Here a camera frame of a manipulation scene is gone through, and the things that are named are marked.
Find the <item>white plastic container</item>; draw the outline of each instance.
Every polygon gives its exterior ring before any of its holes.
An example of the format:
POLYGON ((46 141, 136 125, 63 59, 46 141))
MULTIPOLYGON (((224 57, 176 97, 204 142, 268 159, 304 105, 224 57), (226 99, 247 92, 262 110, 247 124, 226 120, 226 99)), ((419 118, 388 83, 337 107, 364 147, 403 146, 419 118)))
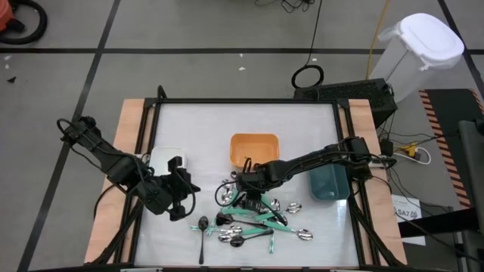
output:
POLYGON ((395 92, 395 102, 403 100, 439 70, 452 68, 464 52, 464 44, 439 19, 429 14, 413 14, 379 34, 391 42, 370 74, 384 78, 395 92))

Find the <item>warning stripe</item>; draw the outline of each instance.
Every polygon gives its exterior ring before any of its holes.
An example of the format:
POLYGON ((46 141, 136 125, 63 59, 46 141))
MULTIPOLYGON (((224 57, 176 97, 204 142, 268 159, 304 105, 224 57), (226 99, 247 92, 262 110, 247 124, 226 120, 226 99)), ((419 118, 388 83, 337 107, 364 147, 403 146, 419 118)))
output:
MULTIPOLYGON (((439 124, 439 120, 437 119, 436 113, 433 111, 432 103, 430 102, 429 95, 426 91, 419 91, 420 99, 422 100, 423 107, 425 108, 425 112, 430 122, 430 127, 435 136, 443 136, 444 133, 439 124)), ((479 108, 484 112, 484 107, 479 103, 479 108)), ((447 168, 448 175, 451 178, 452 186, 454 187, 454 191, 457 194, 459 199, 459 203, 465 209, 470 208, 471 204, 467 197, 467 192, 465 191, 464 184, 461 181, 461 176, 459 175, 459 171, 457 167, 455 167, 454 159, 452 158, 452 154, 450 153, 450 149, 448 148, 447 142, 445 138, 438 138, 437 144, 439 145, 440 153, 442 154, 442 158, 444 159, 445 167, 447 168)))
POLYGON ((443 148, 445 150, 448 150, 448 145, 447 144, 440 143, 440 142, 438 142, 437 144, 439 145, 440 148, 443 148))
POLYGON ((481 112, 484 113, 484 107, 482 106, 481 100, 477 96, 476 90, 470 89, 470 92, 472 92, 472 95, 474 96, 474 98, 476 98, 477 106, 479 106, 481 112))

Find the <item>black spoon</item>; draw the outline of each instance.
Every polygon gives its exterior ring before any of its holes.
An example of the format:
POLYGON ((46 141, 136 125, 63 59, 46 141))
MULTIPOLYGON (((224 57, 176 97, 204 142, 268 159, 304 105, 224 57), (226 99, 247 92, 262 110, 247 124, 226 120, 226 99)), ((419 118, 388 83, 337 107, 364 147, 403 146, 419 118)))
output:
POLYGON ((242 236, 237 235, 237 236, 232 237, 232 239, 230 240, 230 245, 233 246, 233 247, 239 247, 239 246, 242 246, 244 244, 245 240, 256 238, 256 237, 259 237, 259 236, 271 235, 273 233, 274 233, 274 230, 266 230, 263 233, 259 233, 257 235, 247 237, 247 238, 243 238, 242 236))
POLYGON ((217 214, 216 221, 215 221, 217 226, 222 226, 223 224, 232 224, 234 222, 244 223, 244 224, 248 224, 248 225, 251 225, 251 226, 254 226, 254 227, 267 229, 267 226, 264 225, 264 224, 235 220, 232 217, 232 215, 224 215, 221 212, 219 212, 217 214))
POLYGON ((202 216, 198 220, 198 228, 202 230, 202 247, 200 248, 200 260, 198 261, 199 264, 203 264, 203 233, 209 226, 209 219, 206 216, 202 216))

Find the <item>white lid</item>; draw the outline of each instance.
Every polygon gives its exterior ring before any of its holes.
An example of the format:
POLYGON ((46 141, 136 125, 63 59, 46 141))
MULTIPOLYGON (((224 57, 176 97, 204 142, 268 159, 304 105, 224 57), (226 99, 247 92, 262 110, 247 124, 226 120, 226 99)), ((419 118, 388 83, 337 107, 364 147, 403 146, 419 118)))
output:
POLYGON ((185 152, 180 147, 155 147, 151 151, 150 166, 154 169, 155 175, 168 175, 168 161, 175 156, 180 156, 182 168, 187 168, 185 152))
POLYGON ((453 66, 464 52, 459 37, 432 15, 410 15, 397 27, 402 41, 429 66, 453 66))

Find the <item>wooden table edge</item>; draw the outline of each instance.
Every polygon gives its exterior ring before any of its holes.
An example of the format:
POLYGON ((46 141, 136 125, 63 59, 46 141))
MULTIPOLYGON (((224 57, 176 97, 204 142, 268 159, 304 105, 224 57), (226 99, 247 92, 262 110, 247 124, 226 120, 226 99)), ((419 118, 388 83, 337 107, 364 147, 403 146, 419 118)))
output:
MULTIPOLYGON (((135 152, 136 140, 138 137, 141 114, 143 111, 144 99, 126 99, 123 102, 123 108, 119 116, 119 123, 116 130, 113 145, 127 153, 135 152)), ((367 100, 350 100, 350 112, 352 115, 355 135, 365 138, 368 148, 374 154, 380 154, 377 133, 371 115, 370 105, 367 100)), ((347 131, 346 121, 342 118, 343 132, 347 131)), ((144 146, 147 143, 147 137, 144 139, 144 146)), ((383 169, 372 169, 373 175, 386 180, 386 173, 383 169)), ((104 181, 103 190, 111 183, 104 181)), ((406 263, 405 251, 403 249, 402 238, 400 237, 399 226, 393 211, 392 196, 387 185, 382 181, 372 179, 366 182, 366 191, 368 194, 368 204, 370 206, 372 221, 375 231, 388 249, 400 260, 406 263)), ((91 238, 85 255, 85 262, 97 258, 106 245, 111 241, 114 234, 119 229, 121 214, 124 205, 124 195, 113 190, 105 195, 98 206, 98 215, 92 227, 91 238)), ((122 261, 128 260, 131 245, 132 233, 128 233, 125 241, 124 254, 122 261)), ((368 236, 361 229, 361 239, 365 248, 365 261, 371 264, 371 252, 369 251, 368 236)))

